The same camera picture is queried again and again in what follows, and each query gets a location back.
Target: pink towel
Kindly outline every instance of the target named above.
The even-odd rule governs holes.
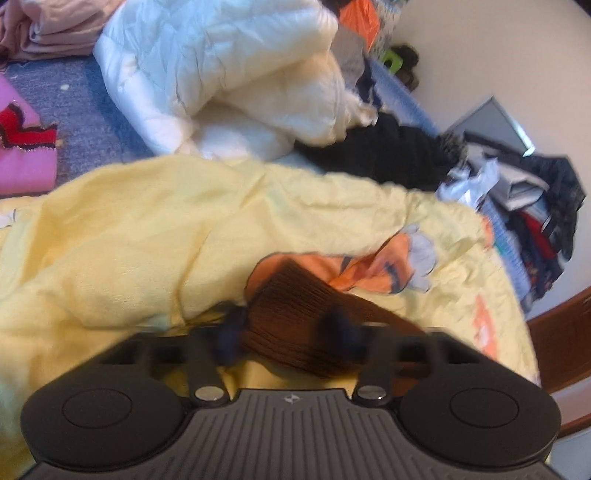
[[[49,192],[56,185],[56,127],[0,76],[0,195]]]

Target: pink clothing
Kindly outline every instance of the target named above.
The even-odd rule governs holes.
[[[123,0],[8,0],[0,7],[0,64],[89,55]]]
[[[56,185],[56,127],[39,115],[0,76],[0,194],[49,192]]]

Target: white wall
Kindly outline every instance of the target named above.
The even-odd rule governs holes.
[[[414,95],[445,129],[490,95],[537,151],[568,154],[591,194],[591,17],[572,0],[411,0],[395,40],[414,46]],[[591,285],[591,198],[573,259],[533,315]]]

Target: yellow blanket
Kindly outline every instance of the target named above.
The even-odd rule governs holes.
[[[466,207],[397,186],[181,156],[104,167],[33,200],[0,234],[0,477],[30,462],[18,415],[35,389],[138,326],[179,326],[221,301],[243,302],[249,275],[275,252],[360,256],[404,229],[399,293],[349,292],[535,379],[527,328],[485,225]],[[260,359],[226,381],[353,384]]]

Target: orange cartoon character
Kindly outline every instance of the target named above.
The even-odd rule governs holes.
[[[427,291],[428,275],[437,263],[433,242],[413,224],[390,237],[376,252],[362,257],[317,253],[269,255],[248,278],[246,298],[250,299],[287,259],[339,291],[357,287],[377,293],[398,293],[406,287]]]
[[[474,340],[480,351],[488,357],[496,360],[498,348],[496,344],[495,325],[492,322],[491,314],[486,308],[482,295],[476,296],[475,315],[472,326],[475,329]]]

